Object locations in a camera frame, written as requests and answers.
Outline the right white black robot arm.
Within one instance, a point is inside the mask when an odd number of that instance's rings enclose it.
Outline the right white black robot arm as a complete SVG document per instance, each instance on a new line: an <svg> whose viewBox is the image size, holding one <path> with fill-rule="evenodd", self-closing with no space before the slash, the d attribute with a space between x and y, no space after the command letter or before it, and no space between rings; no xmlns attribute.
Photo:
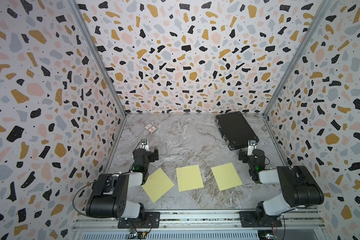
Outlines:
<svg viewBox="0 0 360 240"><path fill-rule="evenodd" d="M324 193L305 166L278 166L266 169L264 151L239 150L239 161L249 165L249 175L257 184L278 184L281 193L258 203L257 219L278 217L297 208L321 205Z"/></svg>

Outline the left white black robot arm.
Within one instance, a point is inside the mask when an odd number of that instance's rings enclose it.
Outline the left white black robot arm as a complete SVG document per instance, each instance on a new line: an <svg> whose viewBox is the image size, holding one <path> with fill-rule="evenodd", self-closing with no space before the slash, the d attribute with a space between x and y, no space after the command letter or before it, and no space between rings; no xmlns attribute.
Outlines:
<svg viewBox="0 0 360 240"><path fill-rule="evenodd" d="M148 151L142 145L133 151L134 163L129 171L117 174L100 174L93 182L85 185L77 194L91 186L91 195L86 203L85 212L81 212L75 205L74 195L72 206L82 216L94 219L134 219L142 220L145 217L144 205L127 200L128 190L143 186L149 177L149 165L159 160L159 151Z"/></svg>

